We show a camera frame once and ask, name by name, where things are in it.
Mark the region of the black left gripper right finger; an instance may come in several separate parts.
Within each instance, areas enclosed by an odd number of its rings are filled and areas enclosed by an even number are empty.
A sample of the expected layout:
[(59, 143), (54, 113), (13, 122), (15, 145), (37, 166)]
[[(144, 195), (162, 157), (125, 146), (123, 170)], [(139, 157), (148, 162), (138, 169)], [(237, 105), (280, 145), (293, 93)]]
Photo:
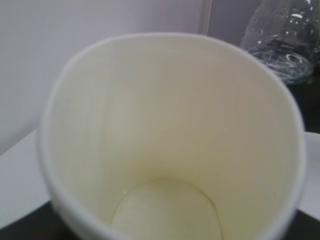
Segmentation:
[(291, 225), (292, 240), (320, 240), (320, 221), (298, 211)]

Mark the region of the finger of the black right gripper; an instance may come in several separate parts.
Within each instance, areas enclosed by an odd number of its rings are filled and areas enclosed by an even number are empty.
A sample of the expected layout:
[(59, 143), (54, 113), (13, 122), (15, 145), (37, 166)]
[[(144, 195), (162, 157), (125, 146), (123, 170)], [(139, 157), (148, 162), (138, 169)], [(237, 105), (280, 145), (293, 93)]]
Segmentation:
[(320, 131), (320, 47), (315, 52), (315, 68), (308, 81), (297, 85), (293, 95), (297, 101), (307, 132)]

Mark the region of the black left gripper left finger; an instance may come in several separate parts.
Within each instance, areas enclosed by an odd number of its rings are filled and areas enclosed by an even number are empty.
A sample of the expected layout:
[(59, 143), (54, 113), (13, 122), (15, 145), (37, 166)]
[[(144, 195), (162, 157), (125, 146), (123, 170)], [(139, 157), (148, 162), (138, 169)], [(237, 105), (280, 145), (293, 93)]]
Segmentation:
[(73, 233), (46, 203), (23, 218), (0, 229), (2, 240), (71, 240)]

